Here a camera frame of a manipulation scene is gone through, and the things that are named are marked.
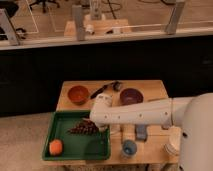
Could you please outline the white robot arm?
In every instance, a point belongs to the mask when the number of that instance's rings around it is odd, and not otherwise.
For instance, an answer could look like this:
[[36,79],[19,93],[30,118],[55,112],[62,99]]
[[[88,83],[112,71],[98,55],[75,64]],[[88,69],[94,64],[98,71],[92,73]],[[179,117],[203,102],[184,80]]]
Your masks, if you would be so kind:
[[99,94],[90,120],[99,128],[110,124],[179,126],[179,171],[213,171],[213,93],[116,107],[110,95]]

